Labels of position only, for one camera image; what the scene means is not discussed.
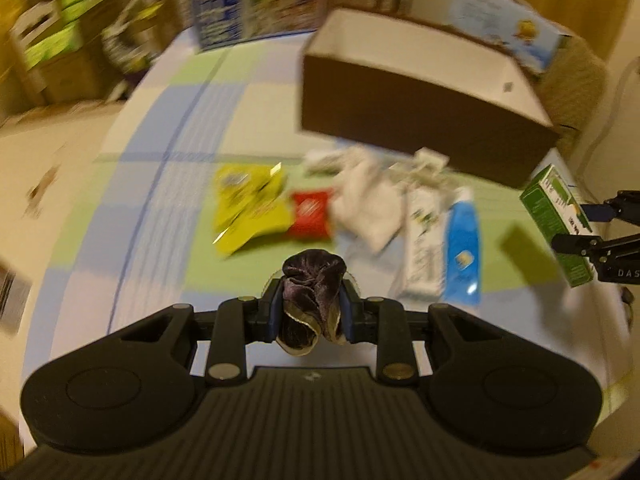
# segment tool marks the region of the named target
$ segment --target blue tube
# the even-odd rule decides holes
[[[480,303],[480,242],[478,215],[471,190],[458,190],[446,232],[445,289],[447,303],[478,306]]]

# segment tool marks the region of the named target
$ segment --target checkered tablecloth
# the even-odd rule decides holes
[[[289,36],[202,54],[188,30],[174,41],[115,121],[60,233],[31,321],[23,379],[172,303],[210,310],[230,297],[259,296],[282,261],[308,246],[256,244],[224,259],[212,245],[218,164],[282,162],[292,189],[330,184],[300,167],[307,150],[335,145],[335,139],[298,132],[305,41]],[[460,181],[474,188],[481,221],[476,314],[589,367],[607,392],[608,413],[619,404],[614,391],[630,370],[616,289],[567,289],[518,192],[468,176]],[[364,296],[386,294],[388,283],[378,273],[388,276],[402,261],[401,238],[369,261],[345,235],[321,246],[353,265]],[[320,344],[303,359],[260,343],[247,353],[250,368],[375,361],[367,344]],[[194,372],[204,368],[204,355],[203,345]],[[424,355],[418,358],[428,367]]]

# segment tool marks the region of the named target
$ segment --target red packet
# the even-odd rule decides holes
[[[294,238],[330,238],[328,229],[331,190],[299,191],[291,194],[296,219],[289,228]]]

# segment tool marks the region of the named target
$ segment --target tiled floor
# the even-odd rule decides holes
[[[121,109],[121,104],[113,104],[66,120],[0,128],[0,258],[33,283],[18,332],[0,331],[0,408],[13,418],[18,416],[28,329],[30,322],[38,323],[31,314],[51,251],[90,163]],[[57,164],[58,175],[44,195],[40,216],[25,215],[27,193]]]

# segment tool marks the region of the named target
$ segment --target white cord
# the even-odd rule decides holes
[[[629,79],[634,68],[640,67],[640,57],[633,58],[625,69],[622,71],[620,78],[618,79],[618,84],[616,85],[616,91],[613,95],[613,101],[611,102],[611,110],[609,112],[609,117],[605,122],[600,134],[596,137],[596,139],[587,147],[587,150],[584,152],[584,156],[582,157],[582,161],[580,162],[580,166],[576,171],[576,180],[580,185],[580,188],[584,190],[584,192],[588,195],[589,199],[593,201],[593,203],[600,203],[601,201],[596,198],[596,196],[589,190],[585,181],[584,181],[584,172],[589,165],[591,158],[593,157],[593,153],[595,150],[602,144],[602,141],[606,139],[609,135],[613,124],[616,122],[618,118],[618,114],[620,113],[620,105],[622,102],[622,95],[625,91],[626,83]]]

